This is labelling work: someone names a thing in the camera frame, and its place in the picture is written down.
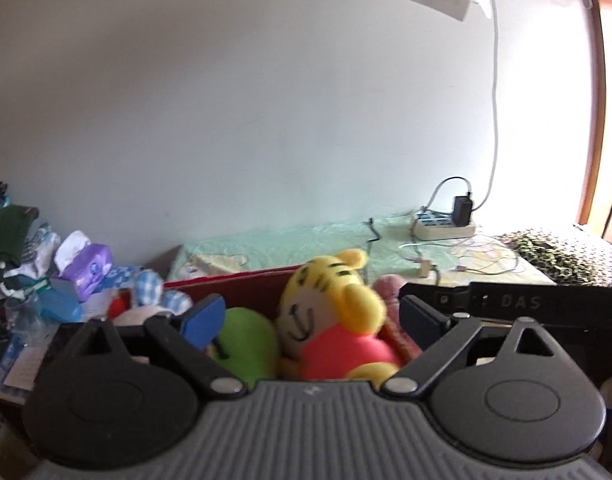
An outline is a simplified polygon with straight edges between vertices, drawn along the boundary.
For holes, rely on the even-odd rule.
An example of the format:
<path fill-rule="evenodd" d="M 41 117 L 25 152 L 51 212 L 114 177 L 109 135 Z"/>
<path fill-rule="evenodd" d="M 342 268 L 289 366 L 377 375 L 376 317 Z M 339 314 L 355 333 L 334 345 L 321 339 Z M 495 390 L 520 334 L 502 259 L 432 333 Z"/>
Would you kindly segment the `camouflage blanket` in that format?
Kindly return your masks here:
<path fill-rule="evenodd" d="M 500 238 L 557 285 L 612 284 L 612 245 L 578 224 L 517 230 Z"/>

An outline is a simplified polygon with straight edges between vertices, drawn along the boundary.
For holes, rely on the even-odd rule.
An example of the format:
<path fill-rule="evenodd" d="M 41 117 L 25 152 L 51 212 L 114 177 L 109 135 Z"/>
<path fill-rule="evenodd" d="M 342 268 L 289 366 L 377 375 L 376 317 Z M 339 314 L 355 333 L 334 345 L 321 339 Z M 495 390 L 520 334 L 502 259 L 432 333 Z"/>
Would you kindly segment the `pink plush toy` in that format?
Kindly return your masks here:
<path fill-rule="evenodd" d="M 398 348 L 408 359 L 415 359 L 421 352 L 411 337 L 402 330 L 399 320 L 399 292 L 407 281 L 397 274 L 385 274 L 376 278 L 372 285 L 374 292 L 386 306 L 385 330 L 394 339 Z"/>

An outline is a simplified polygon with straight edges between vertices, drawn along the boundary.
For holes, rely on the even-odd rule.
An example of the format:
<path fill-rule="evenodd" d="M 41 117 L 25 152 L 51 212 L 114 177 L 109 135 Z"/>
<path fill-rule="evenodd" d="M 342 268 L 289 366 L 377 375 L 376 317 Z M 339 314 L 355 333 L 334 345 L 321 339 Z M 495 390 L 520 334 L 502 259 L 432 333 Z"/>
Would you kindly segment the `purple tissue pack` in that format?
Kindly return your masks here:
<path fill-rule="evenodd" d="M 50 276 L 50 285 L 79 302 L 90 298 L 113 266 L 111 248 L 92 243 L 82 231 L 71 232 L 63 240 L 53 261 L 56 274 Z"/>

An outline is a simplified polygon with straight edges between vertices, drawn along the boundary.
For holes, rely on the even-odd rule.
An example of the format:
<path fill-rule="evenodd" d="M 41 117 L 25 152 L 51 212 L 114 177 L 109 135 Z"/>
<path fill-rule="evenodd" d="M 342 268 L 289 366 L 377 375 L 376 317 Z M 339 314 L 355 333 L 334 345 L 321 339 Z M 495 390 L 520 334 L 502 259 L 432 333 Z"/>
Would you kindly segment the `white plush bunny plaid ears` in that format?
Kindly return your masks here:
<path fill-rule="evenodd" d="M 117 296 L 106 317 L 116 326 L 139 326 L 153 316 L 170 318 L 187 312 L 193 301 L 185 292 L 164 287 L 163 279 L 153 270 L 139 271 L 132 281 L 130 297 Z"/>

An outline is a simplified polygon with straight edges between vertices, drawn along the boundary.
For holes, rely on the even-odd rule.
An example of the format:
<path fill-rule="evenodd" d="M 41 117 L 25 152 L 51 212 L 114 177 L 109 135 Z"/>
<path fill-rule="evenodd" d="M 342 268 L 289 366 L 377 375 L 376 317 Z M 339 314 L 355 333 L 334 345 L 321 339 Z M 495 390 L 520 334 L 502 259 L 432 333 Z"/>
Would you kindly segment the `black plug adapter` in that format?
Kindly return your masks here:
<path fill-rule="evenodd" d="M 473 211 L 473 202 L 470 194 L 455 196 L 451 214 L 452 223 L 455 226 L 468 226 Z"/>

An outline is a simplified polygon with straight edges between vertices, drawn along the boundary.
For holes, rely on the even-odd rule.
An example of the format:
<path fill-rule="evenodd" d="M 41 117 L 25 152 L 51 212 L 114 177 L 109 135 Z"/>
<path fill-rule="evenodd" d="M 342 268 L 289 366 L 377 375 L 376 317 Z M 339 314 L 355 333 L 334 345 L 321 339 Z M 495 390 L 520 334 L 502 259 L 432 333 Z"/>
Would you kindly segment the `red cardboard box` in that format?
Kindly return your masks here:
<path fill-rule="evenodd" d="M 296 266 L 289 266 L 288 268 L 204 276 L 204 278 L 193 278 L 193 280 L 168 282 L 164 284 L 164 287 L 185 292 L 193 301 L 199 301 L 210 294 L 218 294 L 225 299 L 225 305 L 228 308 L 248 308 L 274 320 L 277 317 L 285 286 L 296 270 Z M 379 332 L 379 338 L 391 345 L 402 362 L 411 361 L 398 348 L 384 326 Z"/>

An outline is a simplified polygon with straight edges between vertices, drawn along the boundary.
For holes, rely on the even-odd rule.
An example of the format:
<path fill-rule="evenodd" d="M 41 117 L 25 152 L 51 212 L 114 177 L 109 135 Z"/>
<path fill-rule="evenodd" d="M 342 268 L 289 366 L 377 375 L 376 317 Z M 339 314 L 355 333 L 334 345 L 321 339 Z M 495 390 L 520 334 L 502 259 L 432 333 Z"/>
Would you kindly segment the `green frog plush toy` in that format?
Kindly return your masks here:
<path fill-rule="evenodd" d="M 280 354 L 278 333 L 269 318 L 241 307 L 225 310 L 225 324 L 208 347 L 208 355 L 248 388 L 277 377 Z"/>

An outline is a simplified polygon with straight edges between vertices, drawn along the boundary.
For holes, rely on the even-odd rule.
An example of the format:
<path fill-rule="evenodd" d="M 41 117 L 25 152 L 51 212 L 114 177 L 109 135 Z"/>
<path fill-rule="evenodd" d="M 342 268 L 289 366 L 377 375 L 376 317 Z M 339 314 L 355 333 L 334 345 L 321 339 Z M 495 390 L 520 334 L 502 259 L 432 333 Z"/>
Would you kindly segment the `clear plastic cup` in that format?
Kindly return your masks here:
<path fill-rule="evenodd" d="M 4 302 L 7 326 L 23 344 L 40 344 L 48 334 L 47 325 L 41 316 L 41 307 L 36 292 L 22 298 L 9 297 Z"/>

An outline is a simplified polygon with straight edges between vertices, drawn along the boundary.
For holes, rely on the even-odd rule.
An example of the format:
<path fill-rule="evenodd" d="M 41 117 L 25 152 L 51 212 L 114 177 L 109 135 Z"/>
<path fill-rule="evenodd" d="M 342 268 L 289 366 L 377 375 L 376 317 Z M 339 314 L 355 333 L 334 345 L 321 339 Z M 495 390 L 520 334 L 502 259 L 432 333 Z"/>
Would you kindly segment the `blue glasses case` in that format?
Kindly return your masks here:
<path fill-rule="evenodd" d="M 79 323 L 82 320 L 82 306 L 71 296 L 55 289 L 38 292 L 41 314 L 60 323 Z"/>

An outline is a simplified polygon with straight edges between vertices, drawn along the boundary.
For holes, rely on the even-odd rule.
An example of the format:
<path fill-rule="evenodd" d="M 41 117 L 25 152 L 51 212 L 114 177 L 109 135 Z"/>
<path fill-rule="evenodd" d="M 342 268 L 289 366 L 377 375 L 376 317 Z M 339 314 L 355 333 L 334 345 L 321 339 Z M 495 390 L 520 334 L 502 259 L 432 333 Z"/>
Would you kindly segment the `white usb charger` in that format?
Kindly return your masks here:
<path fill-rule="evenodd" d="M 417 265 L 415 269 L 415 276 L 417 278 L 429 278 L 435 272 L 436 266 L 431 260 L 415 258 L 414 263 Z"/>

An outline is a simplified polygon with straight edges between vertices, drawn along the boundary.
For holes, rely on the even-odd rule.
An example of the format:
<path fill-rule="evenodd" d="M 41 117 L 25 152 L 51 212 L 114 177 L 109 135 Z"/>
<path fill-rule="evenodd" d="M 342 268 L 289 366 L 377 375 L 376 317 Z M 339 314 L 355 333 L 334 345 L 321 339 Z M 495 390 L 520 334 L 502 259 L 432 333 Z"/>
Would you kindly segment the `yellow tiger plush toy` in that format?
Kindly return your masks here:
<path fill-rule="evenodd" d="M 400 370 L 398 354 L 379 338 L 386 304 L 360 275 L 368 260 L 364 250 L 350 248 L 316 256 L 293 273 L 275 320 L 283 377 L 366 379 L 378 387 Z"/>

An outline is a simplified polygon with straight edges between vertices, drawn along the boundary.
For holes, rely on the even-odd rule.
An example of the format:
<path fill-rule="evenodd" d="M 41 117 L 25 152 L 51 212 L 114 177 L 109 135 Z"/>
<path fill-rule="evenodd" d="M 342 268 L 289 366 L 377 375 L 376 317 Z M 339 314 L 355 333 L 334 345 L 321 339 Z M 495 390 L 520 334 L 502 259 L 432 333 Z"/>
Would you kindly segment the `printed paper sheets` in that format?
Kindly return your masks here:
<path fill-rule="evenodd" d="M 60 323 L 41 315 L 47 325 L 48 334 L 40 344 L 28 346 L 23 344 L 18 336 L 10 332 L 14 344 L 12 365 L 3 383 L 10 388 L 24 391 L 32 390 L 40 365 L 49 351 L 50 344 L 56 339 L 59 329 L 74 328 L 76 330 L 80 324 L 91 320 L 91 318 L 105 318 L 108 307 L 113 300 L 113 296 L 93 295 L 82 305 L 82 320 L 79 323 Z"/>

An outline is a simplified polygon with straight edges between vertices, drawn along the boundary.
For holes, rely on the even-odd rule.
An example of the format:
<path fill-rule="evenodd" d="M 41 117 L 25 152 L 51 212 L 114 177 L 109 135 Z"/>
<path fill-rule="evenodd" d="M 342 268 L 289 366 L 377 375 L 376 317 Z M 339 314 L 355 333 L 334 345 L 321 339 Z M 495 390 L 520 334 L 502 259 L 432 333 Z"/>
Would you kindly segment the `white power strip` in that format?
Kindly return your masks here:
<path fill-rule="evenodd" d="M 458 240 L 476 233 L 476 226 L 456 226 L 451 214 L 436 211 L 417 211 L 412 217 L 411 234 L 418 240 Z"/>

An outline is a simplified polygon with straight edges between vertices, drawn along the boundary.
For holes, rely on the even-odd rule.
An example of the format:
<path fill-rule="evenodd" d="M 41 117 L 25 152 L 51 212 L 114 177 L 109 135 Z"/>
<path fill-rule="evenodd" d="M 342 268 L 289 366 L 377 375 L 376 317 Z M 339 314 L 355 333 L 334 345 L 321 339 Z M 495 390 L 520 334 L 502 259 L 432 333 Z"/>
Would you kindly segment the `blue checkered cloth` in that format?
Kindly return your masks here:
<path fill-rule="evenodd" d="M 125 290 L 131 289 L 132 281 L 134 280 L 134 275 L 138 271 L 141 271 L 141 268 L 135 268 L 134 266 L 113 266 L 110 273 L 108 273 L 108 275 L 103 278 L 101 284 L 93 292 L 90 298 L 93 295 L 104 295 L 106 297 L 113 296 L 115 299 L 117 296 L 120 296 L 120 294 Z M 44 287 L 39 289 L 38 292 L 41 292 L 44 289 L 54 288 Z M 14 348 L 12 338 L 6 347 L 6 351 L 3 352 L 3 357 L 0 360 L 0 398 L 11 398 L 13 403 L 20 404 L 33 389 L 30 391 L 24 391 L 17 388 L 7 387 L 3 383 L 4 378 L 6 377 L 7 372 L 10 370 L 10 367 L 12 365 L 12 356 Z"/>

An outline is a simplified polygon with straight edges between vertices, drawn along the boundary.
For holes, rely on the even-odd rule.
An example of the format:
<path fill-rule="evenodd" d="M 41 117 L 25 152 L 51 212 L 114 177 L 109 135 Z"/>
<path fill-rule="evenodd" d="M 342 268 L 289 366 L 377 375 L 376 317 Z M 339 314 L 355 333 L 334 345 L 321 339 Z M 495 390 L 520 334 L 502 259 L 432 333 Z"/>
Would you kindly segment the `green white clothing pile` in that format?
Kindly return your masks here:
<path fill-rule="evenodd" d="M 62 240 L 35 207 L 10 205 L 0 210 L 0 307 L 22 299 L 26 289 L 47 276 Z"/>

